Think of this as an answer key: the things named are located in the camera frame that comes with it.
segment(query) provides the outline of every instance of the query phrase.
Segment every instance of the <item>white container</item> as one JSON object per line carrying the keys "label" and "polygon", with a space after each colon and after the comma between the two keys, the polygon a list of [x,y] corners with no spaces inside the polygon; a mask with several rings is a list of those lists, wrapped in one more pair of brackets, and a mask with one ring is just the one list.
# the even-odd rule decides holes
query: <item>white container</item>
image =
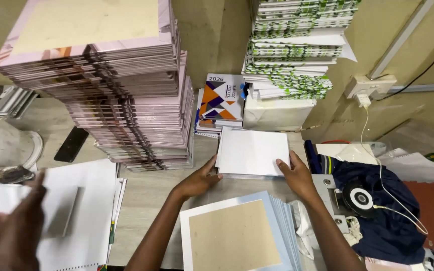
{"label": "white container", "polygon": [[0,119],[0,167],[20,164],[27,168],[33,166],[41,153],[41,150],[35,150],[33,136]]}

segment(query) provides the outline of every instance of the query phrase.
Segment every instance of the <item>black cable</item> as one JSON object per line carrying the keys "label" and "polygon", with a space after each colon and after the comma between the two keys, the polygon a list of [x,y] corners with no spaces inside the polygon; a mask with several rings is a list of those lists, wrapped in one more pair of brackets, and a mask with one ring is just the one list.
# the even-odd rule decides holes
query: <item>black cable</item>
{"label": "black cable", "polygon": [[433,65],[434,65],[434,61],[433,61],[433,63],[431,63],[431,65],[428,68],[426,68],[425,71],[423,71],[420,75],[418,75],[418,77],[414,78],[413,81],[411,81],[411,83],[407,84],[406,87],[400,89],[399,91],[397,91],[397,92],[395,92],[395,93],[393,93],[393,94],[391,94],[389,96],[384,97],[383,99],[377,100],[377,101],[383,101],[384,99],[387,99],[387,98],[389,98],[391,96],[394,96],[394,95],[402,92],[403,90],[407,89],[409,86],[411,86],[412,83],[414,83],[416,80],[418,80],[418,78],[420,78],[422,75],[424,75]]}

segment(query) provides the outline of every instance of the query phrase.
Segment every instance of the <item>plug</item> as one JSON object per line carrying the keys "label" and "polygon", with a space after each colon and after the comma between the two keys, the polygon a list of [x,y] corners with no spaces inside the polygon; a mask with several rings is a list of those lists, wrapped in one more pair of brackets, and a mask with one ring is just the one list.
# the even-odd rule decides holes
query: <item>plug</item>
{"label": "plug", "polygon": [[371,100],[367,94],[355,94],[353,98],[358,102],[360,108],[368,108],[371,104]]}

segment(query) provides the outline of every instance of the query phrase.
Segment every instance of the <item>black tool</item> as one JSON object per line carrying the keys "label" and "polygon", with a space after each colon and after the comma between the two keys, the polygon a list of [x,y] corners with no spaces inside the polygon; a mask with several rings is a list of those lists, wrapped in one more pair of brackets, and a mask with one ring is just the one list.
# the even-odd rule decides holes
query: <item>black tool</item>
{"label": "black tool", "polygon": [[77,128],[76,126],[73,127],[55,155],[55,161],[72,163],[87,137],[88,132],[86,132],[85,129]]}

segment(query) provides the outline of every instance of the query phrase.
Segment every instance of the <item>calendar cover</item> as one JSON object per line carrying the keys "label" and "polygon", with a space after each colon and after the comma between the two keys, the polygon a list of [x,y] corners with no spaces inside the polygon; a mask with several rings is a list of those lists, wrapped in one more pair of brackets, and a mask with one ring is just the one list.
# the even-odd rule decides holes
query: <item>calendar cover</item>
{"label": "calendar cover", "polygon": [[202,99],[199,100],[199,118],[242,121],[243,84],[242,75],[209,73]]}

